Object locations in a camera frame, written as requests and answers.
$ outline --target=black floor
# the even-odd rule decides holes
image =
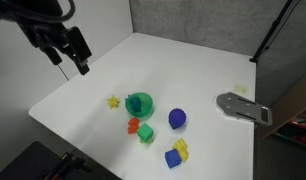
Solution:
[[[255,146],[255,180],[306,180],[306,147],[274,135]]]

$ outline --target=yellow star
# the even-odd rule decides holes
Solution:
[[[115,96],[112,96],[106,101],[107,101],[107,105],[110,106],[111,109],[119,107],[120,99]]]

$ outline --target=table surface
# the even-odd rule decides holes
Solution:
[[[225,117],[215,105],[236,85],[254,100],[256,65],[245,55],[134,33],[33,106],[29,114],[122,179],[245,180],[253,177],[254,124]],[[154,113],[145,122],[152,144],[127,134],[128,94],[146,92]],[[110,109],[115,95],[120,107]],[[182,108],[186,124],[172,130],[168,114]],[[186,163],[169,169],[164,153],[183,138]]]

